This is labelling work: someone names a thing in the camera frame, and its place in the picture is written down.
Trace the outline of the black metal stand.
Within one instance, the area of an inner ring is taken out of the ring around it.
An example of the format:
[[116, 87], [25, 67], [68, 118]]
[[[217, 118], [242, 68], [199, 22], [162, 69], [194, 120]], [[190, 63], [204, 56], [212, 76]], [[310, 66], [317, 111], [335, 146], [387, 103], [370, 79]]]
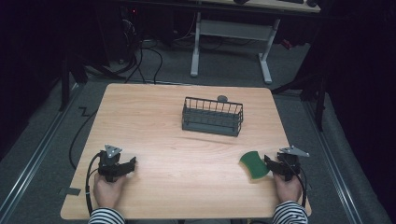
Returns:
[[272, 90], [272, 94], [280, 94], [286, 90], [301, 90], [300, 99], [302, 101], [314, 100], [316, 102], [314, 122], [322, 132], [325, 91], [329, 73], [325, 71], [326, 59], [321, 43], [326, 26], [330, 21], [329, 12], [322, 8], [318, 15], [311, 18], [311, 21], [317, 26], [317, 30], [296, 77], [293, 81]]
[[85, 66], [88, 65], [93, 69], [99, 71], [106, 77], [114, 79], [122, 79], [121, 76], [116, 75], [114, 72], [104, 68], [99, 63], [95, 63], [92, 60], [88, 60], [82, 55], [76, 54], [72, 50], [67, 50], [64, 54], [64, 59], [62, 61], [62, 98], [61, 98], [61, 111], [65, 111], [66, 107], [69, 105], [71, 97], [70, 89], [70, 77], [73, 77], [77, 84], [85, 85], [88, 82], [88, 75], [85, 71]]

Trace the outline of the grey tape strip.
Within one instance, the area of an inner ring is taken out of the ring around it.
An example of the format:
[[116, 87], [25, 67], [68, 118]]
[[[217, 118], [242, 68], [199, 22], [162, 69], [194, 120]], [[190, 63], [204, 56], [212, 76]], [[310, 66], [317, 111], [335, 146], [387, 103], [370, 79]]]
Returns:
[[80, 192], [81, 192], [81, 189], [64, 187], [64, 188], [60, 188], [60, 190], [58, 191], [58, 194], [61, 196], [66, 196], [66, 195], [78, 196], [80, 194]]

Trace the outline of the green sponge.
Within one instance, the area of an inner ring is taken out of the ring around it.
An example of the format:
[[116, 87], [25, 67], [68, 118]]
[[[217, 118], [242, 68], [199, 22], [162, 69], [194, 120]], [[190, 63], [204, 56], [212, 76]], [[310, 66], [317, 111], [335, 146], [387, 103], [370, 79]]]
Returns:
[[247, 168], [251, 179], [260, 179], [270, 172], [265, 162], [261, 159], [258, 151], [249, 151], [245, 153], [240, 162]]

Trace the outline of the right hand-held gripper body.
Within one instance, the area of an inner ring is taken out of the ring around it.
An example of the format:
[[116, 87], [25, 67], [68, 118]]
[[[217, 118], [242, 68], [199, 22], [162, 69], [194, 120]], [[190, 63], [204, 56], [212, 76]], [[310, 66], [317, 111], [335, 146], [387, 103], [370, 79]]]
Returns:
[[279, 150], [276, 157], [281, 165], [280, 175], [285, 177], [286, 181], [292, 180], [295, 175], [300, 173], [300, 157], [309, 157], [310, 154], [295, 146], [283, 147]]

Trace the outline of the person's left hand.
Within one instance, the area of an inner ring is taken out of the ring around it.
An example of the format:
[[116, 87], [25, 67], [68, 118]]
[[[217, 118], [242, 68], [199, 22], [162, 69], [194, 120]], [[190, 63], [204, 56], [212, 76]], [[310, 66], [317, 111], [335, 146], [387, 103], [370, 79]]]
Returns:
[[127, 176], [119, 177], [115, 182], [107, 182], [99, 174], [94, 176], [93, 195], [99, 207], [114, 209], [119, 203]]

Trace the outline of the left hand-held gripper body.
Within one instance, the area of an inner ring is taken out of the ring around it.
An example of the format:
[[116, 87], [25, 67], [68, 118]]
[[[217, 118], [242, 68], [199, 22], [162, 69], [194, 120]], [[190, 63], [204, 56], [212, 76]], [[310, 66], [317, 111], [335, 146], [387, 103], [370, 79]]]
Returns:
[[101, 151], [98, 173], [102, 175], [107, 182], [115, 182], [117, 171], [119, 170], [120, 153], [122, 149], [111, 145], [105, 145]]

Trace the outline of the person's right hand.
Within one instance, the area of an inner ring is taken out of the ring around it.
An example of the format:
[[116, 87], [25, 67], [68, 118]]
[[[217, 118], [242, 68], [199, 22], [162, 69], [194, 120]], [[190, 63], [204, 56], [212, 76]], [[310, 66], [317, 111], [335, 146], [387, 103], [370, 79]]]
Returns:
[[284, 180], [281, 175], [273, 174], [276, 183], [276, 194], [281, 203], [299, 202], [302, 196], [302, 186], [299, 179], [294, 176], [291, 180]]

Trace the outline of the white-legged wooden desk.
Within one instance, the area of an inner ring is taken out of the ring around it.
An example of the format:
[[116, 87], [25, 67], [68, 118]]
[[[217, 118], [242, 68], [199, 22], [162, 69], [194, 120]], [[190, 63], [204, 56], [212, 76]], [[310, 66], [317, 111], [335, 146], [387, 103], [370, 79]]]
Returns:
[[[309, 7], [306, 0], [249, 0], [244, 5], [237, 5], [233, 0], [197, 0], [196, 6], [215, 6], [219, 7], [236, 7], [237, 9], [266, 9], [275, 13], [302, 13], [303, 15], [319, 14], [319, 6]], [[237, 39], [247, 39], [264, 41], [266, 46], [263, 52], [258, 54], [261, 65], [263, 80], [266, 84], [273, 82], [267, 57], [273, 45], [280, 17], [276, 16], [269, 24], [259, 25], [252, 22], [241, 21], [222, 21], [221, 19], [202, 19], [201, 13], [196, 13], [194, 49], [191, 58], [191, 76], [197, 77], [199, 74], [200, 62], [200, 38], [202, 35], [230, 37]]]

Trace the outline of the black computer tower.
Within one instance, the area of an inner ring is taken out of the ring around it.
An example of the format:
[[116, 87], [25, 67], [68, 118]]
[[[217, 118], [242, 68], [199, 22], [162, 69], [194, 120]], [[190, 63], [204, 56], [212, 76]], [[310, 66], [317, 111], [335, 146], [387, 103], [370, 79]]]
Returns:
[[103, 3], [97, 8], [107, 59], [111, 63], [131, 61], [136, 29], [132, 9], [123, 5]]

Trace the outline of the metal floor rail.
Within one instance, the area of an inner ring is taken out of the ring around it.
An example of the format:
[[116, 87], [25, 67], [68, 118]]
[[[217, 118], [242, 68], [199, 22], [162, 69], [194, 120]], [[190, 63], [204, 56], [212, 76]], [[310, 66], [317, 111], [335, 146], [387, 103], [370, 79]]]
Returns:
[[320, 143], [320, 148], [325, 160], [325, 163], [328, 167], [329, 174], [332, 178], [333, 185], [335, 187], [335, 190], [337, 192], [337, 195], [340, 199], [340, 202], [344, 208], [344, 211], [346, 212], [347, 219], [349, 221], [349, 224], [363, 224], [363, 221], [361, 219], [361, 215], [356, 207], [356, 204], [352, 198], [352, 195], [350, 193], [349, 187], [347, 186], [347, 183], [345, 179], [342, 176], [342, 173], [336, 164], [335, 158], [331, 152], [329, 143], [326, 139], [326, 136], [323, 131], [321, 131], [316, 124], [315, 120], [315, 112], [313, 109], [313, 106], [310, 103], [307, 102], [302, 102], [302, 105], [304, 107], [304, 111], [307, 114], [311, 125], [313, 126], [316, 136], [318, 138], [318, 141]]
[[70, 106], [77, 100], [84, 85], [74, 84], [63, 110], [58, 99], [62, 89], [56, 87], [46, 102], [29, 119], [29, 123], [0, 162], [0, 222], [12, 216], [24, 192], [50, 150], [54, 136], [64, 122]]

